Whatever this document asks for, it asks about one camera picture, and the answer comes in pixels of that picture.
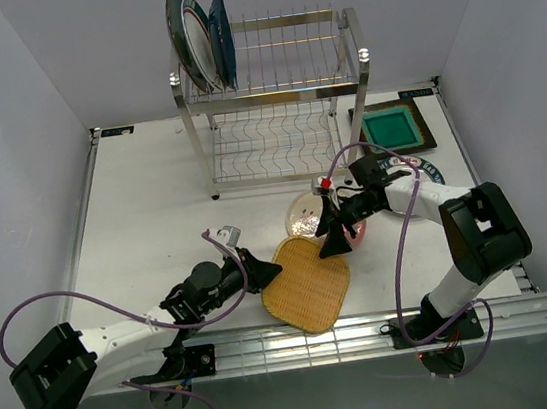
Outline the square bamboo-pattern tray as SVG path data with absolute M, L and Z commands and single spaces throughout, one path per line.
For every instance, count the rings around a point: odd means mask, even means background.
M 307 237 L 284 239 L 273 256 L 282 271 L 261 293 L 272 317 L 311 335 L 328 331 L 336 322 L 351 278 L 343 257 L 322 259 L 320 251 Z

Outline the dark blue leaf-shaped dish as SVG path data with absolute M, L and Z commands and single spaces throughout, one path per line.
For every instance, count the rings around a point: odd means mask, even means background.
M 225 1 L 212 0 L 208 13 L 209 40 L 216 70 L 226 88 L 237 88 L 234 38 L 228 20 Z

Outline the white plate green red rim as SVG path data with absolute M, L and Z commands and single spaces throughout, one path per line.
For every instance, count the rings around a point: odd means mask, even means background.
M 199 72 L 211 90 L 220 90 L 206 13 L 196 0 L 182 0 L 180 12 L 188 48 Z

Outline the large dark teal round plate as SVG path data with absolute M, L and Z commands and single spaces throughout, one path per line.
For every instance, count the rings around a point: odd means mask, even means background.
M 196 85 L 202 93 L 208 93 L 210 91 L 208 82 L 202 76 L 201 71 L 199 71 L 197 64 L 193 60 L 193 56 L 190 54 L 189 44 L 183 26 L 181 11 L 182 1 L 183 0 L 165 1 L 168 35 L 179 63 L 183 66 L 183 69 L 190 77 L 190 80 L 192 80 L 193 84 Z

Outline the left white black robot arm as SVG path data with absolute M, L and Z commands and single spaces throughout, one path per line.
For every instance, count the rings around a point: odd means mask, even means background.
M 105 327 L 53 327 L 14 364 L 9 380 L 24 409 L 76 409 L 97 392 L 124 381 L 170 382 L 188 367 L 184 343 L 210 325 L 208 316 L 238 293 L 262 292 L 278 278 L 279 264 L 246 248 L 222 264 L 201 262 L 147 314 Z

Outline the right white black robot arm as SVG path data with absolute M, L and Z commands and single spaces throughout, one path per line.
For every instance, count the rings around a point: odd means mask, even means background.
M 326 176 L 312 182 L 312 193 L 322 201 L 315 232 L 324 239 L 321 258 L 350 252 L 354 225 L 381 211 L 416 215 L 440 224 L 445 232 L 452 266 L 421 300 L 418 315 L 398 321 L 406 343 L 447 340 L 479 293 L 532 251 L 525 228 L 497 184 L 469 189 L 424 182 L 414 166 L 387 172 L 372 154 L 349 169 L 360 187 L 352 196 L 340 198 Z

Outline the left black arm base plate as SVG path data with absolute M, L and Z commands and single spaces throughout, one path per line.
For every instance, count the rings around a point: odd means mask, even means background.
M 214 344 L 184 347 L 165 362 L 164 376 L 169 380 L 208 377 L 216 374 Z

